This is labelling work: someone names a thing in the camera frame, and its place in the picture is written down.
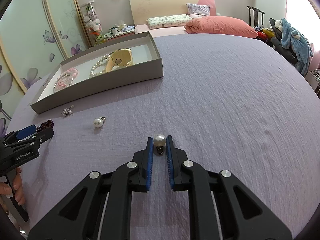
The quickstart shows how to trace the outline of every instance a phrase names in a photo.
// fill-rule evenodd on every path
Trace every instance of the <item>cardboard tray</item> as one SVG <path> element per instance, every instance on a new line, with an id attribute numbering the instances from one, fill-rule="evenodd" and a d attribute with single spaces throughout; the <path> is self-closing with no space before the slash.
<path id="1" fill-rule="evenodd" d="M 132 50 L 133 65 L 89 78 L 91 67 L 99 58 L 120 48 Z M 57 78 L 71 67 L 78 69 L 78 76 L 72 85 L 54 93 Z M 160 77 L 163 77 L 163 66 L 156 44 L 149 32 L 138 33 L 107 41 L 62 61 L 46 79 L 30 106 L 40 114 L 95 93 Z"/>

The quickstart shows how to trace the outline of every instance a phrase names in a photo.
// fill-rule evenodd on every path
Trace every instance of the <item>pearl necklace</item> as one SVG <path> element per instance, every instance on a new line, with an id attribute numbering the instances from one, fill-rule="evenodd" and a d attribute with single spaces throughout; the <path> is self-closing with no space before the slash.
<path id="1" fill-rule="evenodd" d="M 93 65 L 93 67 L 91 68 L 90 70 L 90 78 L 92 77 L 95 77 L 95 76 L 98 76 L 98 75 L 101 75 L 101 74 L 104 74 L 106 72 L 106 69 L 104 68 L 102 71 L 98 72 L 98 73 L 94 73 L 94 71 L 96 70 L 96 68 L 104 61 L 104 60 L 107 60 L 107 62 L 109 61 L 110 59 L 110 55 L 109 54 L 106 54 L 104 55 L 101 59 L 99 59 L 97 61 L 96 64 Z"/>

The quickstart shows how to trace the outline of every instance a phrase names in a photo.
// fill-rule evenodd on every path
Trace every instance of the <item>wooden chair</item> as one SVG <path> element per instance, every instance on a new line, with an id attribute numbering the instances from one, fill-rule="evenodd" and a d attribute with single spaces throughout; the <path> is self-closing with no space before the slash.
<path id="1" fill-rule="evenodd" d="M 251 26 L 251 11 L 250 10 L 253 10 L 254 26 L 259 26 L 258 12 L 260 12 L 262 14 L 261 18 L 262 18 L 262 25 L 263 25 L 263 15 L 265 14 L 265 12 L 262 12 L 255 7 L 250 7 L 249 5 L 248 5 L 248 8 L 249 8 L 249 25 Z"/>

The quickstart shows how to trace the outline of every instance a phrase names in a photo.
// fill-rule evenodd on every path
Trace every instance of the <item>pink pillow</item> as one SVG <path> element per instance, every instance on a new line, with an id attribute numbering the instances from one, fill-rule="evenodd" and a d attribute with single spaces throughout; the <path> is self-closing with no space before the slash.
<path id="1" fill-rule="evenodd" d="M 256 38 L 258 33 L 243 20 L 226 16 L 207 16 L 188 21 L 187 33 L 217 33 Z"/>

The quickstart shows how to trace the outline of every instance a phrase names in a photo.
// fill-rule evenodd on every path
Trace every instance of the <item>pearl earring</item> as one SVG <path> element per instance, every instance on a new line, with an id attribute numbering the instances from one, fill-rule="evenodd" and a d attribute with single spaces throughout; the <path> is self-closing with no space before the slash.
<path id="1" fill-rule="evenodd" d="M 164 151 L 166 138 L 162 134 L 158 134 L 153 138 L 153 144 L 157 149 L 158 154 L 162 154 Z"/>
<path id="2" fill-rule="evenodd" d="M 106 120 L 105 117 L 96 118 L 94 119 L 93 124 L 95 127 L 100 128 L 105 122 L 105 120 Z"/>
<path id="3" fill-rule="evenodd" d="M 63 109 L 63 111 L 61 113 L 63 115 L 63 117 L 67 116 L 67 114 L 72 114 L 72 110 L 71 110 L 72 108 L 74 108 L 73 105 L 68 107 L 68 108 L 66 108 L 66 109 Z"/>

